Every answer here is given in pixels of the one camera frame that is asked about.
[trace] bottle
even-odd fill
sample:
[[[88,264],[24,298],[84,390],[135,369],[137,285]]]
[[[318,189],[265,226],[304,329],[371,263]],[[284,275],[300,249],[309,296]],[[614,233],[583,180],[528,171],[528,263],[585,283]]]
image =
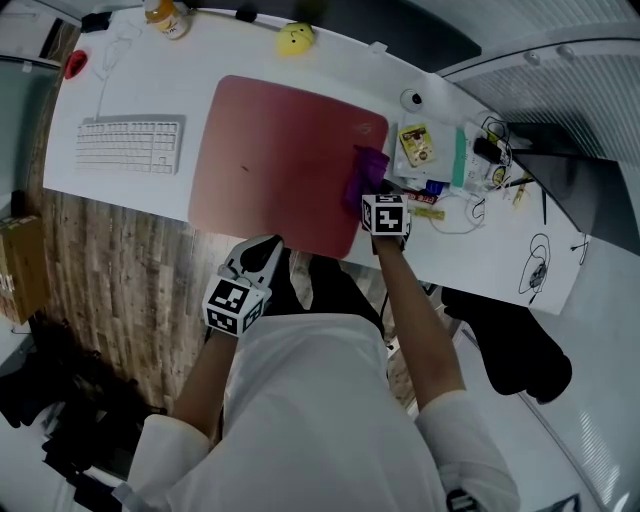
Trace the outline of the bottle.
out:
[[[149,23],[169,39],[178,39],[189,30],[187,20],[178,11],[173,0],[144,0],[144,15]]]

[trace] yellow toy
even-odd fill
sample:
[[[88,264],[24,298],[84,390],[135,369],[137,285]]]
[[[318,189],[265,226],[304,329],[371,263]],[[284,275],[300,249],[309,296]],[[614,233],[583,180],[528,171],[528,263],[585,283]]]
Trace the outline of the yellow toy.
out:
[[[276,49],[283,57],[301,55],[313,44],[314,36],[308,23],[289,23],[276,36]]]

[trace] white keyboard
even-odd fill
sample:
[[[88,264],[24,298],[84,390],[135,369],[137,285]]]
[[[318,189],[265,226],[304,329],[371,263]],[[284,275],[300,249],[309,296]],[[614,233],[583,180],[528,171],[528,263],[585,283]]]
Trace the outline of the white keyboard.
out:
[[[78,126],[76,169],[174,174],[184,116],[118,116]]]

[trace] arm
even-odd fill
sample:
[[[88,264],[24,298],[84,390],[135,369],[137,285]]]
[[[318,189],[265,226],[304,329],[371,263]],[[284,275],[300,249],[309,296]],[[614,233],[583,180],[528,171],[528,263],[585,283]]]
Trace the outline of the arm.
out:
[[[453,342],[394,239],[374,238],[419,409],[465,389]]]
[[[173,406],[174,418],[195,427],[208,438],[213,436],[220,416],[237,345],[237,338],[214,331]]]
[[[147,504],[168,508],[167,492],[209,454],[237,344],[214,331],[174,403],[173,417],[145,420],[127,483]]]
[[[518,489],[464,391],[451,338],[396,241],[374,238],[374,243],[421,410],[416,426],[438,466],[445,493],[462,490],[483,510],[517,511]]]

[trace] snack package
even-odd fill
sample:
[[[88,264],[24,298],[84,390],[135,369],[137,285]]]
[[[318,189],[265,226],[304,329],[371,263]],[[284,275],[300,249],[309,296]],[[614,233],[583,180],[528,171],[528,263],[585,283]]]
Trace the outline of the snack package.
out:
[[[398,136],[412,167],[435,159],[431,135],[424,123],[408,126],[400,130]]]

